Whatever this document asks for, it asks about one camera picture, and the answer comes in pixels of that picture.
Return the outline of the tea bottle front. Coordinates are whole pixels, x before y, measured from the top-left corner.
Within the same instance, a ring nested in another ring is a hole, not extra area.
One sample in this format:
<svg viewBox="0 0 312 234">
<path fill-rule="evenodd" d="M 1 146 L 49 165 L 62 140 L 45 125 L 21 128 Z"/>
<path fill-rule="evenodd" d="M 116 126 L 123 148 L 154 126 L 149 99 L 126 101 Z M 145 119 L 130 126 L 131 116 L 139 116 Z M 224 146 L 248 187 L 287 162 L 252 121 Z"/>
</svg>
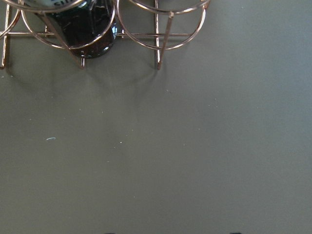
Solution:
<svg viewBox="0 0 312 234">
<path fill-rule="evenodd" d="M 61 9 L 46 13 L 56 32 L 71 52 L 84 59 L 94 59 L 105 54 L 113 45 L 117 29 L 111 0 L 83 0 L 79 5 L 65 9 L 73 0 L 25 0 L 30 7 Z"/>
</svg>

